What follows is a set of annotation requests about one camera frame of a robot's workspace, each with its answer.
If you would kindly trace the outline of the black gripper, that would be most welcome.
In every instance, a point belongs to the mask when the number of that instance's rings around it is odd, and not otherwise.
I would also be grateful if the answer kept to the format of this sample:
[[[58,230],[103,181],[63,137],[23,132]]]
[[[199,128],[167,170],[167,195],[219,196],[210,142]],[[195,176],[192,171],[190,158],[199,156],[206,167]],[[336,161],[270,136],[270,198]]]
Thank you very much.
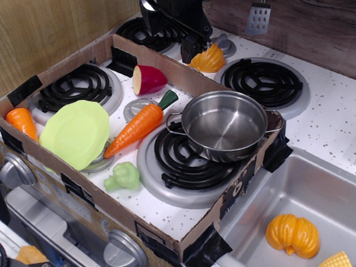
[[[150,34],[159,33],[159,13],[149,3],[148,0],[140,0],[141,14]],[[180,28],[186,35],[181,41],[181,56],[183,63],[191,63],[191,60],[204,52],[212,35],[212,26],[208,21],[206,14],[202,11],[186,10],[185,12],[173,16],[166,14],[170,22]]]

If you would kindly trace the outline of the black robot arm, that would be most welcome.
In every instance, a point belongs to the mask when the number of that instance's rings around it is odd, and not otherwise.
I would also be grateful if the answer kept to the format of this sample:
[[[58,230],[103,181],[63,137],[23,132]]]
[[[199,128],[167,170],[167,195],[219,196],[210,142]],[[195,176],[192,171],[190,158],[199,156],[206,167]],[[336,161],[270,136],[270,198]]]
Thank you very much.
[[[184,63],[211,46],[212,26],[203,3],[213,0],[140,0],[140,10],[151,34],[172,26],[181,36],[181,56]]]

